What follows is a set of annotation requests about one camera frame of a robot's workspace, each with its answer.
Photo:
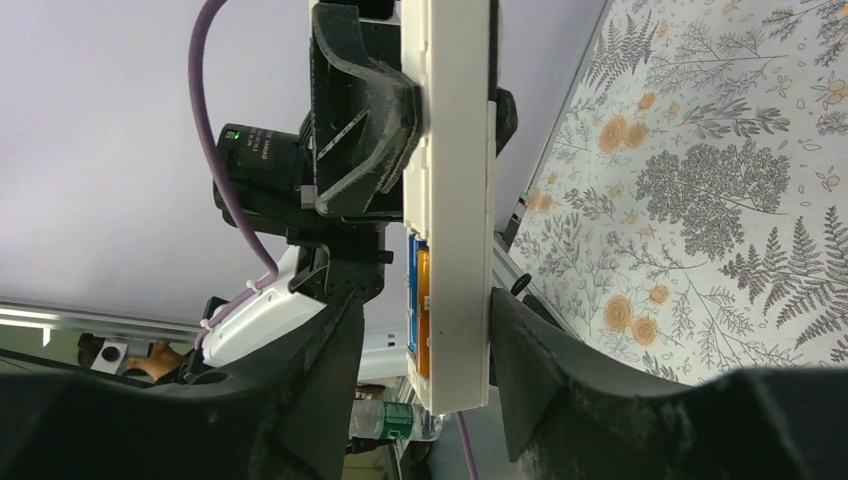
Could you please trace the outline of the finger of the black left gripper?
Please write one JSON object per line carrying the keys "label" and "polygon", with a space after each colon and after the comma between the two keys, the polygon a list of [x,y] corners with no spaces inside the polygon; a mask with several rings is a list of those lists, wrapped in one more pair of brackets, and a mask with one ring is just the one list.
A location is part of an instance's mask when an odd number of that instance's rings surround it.
{"label": "finger of the black left gripper", "polygon": [[421,88],[401,69],[401,28],[357,6],[311,10],[315,207],[343,219],[400,219],[403,172],[423,133]]}
{"label": "finger of the black left gripper", "polygon": [[518,129],[518,112],[514,95],[498,85],[502,29],[500,2],[490,0],[488,4],[490,15],[488,100],[494,106],[495,155],[498,156]]}

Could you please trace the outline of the white remote control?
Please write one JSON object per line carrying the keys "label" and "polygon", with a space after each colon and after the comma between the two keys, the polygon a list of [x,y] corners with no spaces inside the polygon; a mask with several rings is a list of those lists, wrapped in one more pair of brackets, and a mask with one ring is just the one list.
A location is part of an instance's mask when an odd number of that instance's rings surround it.
{"label": "white remote control", "polygon": [[495,220],[489,1],[406,1],[401,66],[421,88],[423,133],[405,170],[404,225],[430,252],[430,377],[408,377],[433,414],[488,401]]}

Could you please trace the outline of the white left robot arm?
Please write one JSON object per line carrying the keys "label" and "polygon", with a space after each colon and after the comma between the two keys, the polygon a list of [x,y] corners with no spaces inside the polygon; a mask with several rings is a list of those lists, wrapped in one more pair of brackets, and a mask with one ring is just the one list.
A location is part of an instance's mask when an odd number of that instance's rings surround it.
{"label": "white left robot arm", "polygon": [[403,176],[422,143],[421,88],[401,70],[391,1],[311,10],[311,107],[296,133],[229,123],[214,133],[203,55],[221,3],[204,4],[189,47],[195,125],[213,199],[265,266],[235,299],[212,298],[189,371],[242,358],[348,295],[384,287],[385,228],[403,218]]}

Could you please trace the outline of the orange battery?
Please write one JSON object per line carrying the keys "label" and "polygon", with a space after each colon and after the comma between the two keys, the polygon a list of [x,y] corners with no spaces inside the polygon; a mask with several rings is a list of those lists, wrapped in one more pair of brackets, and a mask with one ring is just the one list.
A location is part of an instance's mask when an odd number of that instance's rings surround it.
{"label": "orange battery", "polygon": [[417,341],[416,370],[424,378],[430,377],[430,252],[419,247],[417,255]]}

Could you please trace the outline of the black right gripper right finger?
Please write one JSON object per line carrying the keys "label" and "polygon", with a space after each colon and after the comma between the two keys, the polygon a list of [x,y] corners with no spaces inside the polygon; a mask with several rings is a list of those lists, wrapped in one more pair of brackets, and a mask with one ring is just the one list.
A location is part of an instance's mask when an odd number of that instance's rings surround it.
{"label": "black right gripper right finger", "polygon": [[847,373],[741,369],[690,387],[491,294],[509,458],[529,479],[843,479]]}

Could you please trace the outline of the blue battery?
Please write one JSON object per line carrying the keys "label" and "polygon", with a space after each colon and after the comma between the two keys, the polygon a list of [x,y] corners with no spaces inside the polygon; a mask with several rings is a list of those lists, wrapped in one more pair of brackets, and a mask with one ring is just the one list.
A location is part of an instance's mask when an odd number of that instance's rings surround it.
{"label": "blue battery", "polygon": [[408,288],[408,349],[417,352],[418,344],[418,239],[414,234],[407,242],[407,288]]}

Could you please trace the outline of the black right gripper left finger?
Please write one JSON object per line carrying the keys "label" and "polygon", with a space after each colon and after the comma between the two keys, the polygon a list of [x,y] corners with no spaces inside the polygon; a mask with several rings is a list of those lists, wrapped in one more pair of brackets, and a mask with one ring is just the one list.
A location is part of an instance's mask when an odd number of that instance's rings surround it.
{"label": "black right gripper left finger", "polygon": [[338,479],[364,336],[362,302],[187,384],[90,370],[1,378],[5,479]]}

